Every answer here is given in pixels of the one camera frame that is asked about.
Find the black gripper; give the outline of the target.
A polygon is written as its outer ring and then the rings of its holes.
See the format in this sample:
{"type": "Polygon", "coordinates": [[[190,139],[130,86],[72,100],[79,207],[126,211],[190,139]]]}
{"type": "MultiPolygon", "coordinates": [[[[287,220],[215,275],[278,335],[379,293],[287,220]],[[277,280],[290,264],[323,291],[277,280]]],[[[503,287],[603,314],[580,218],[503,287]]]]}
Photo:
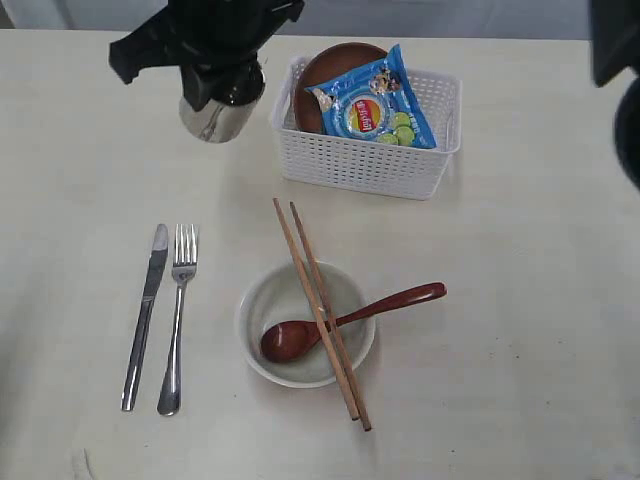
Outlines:
{"type": "Polygon", "coordinates": [[[169,1],[110,44],[109,64],[126,84],[143,69],[180,66],[182,96],[194,111],[206,106],[218,83],[221,102],[249,105],[263,93],[260,64],[246,62],[222,77],[213,69],[252,58],[286,22],[297,21],[304,6],[303,1],[169,1]]]}

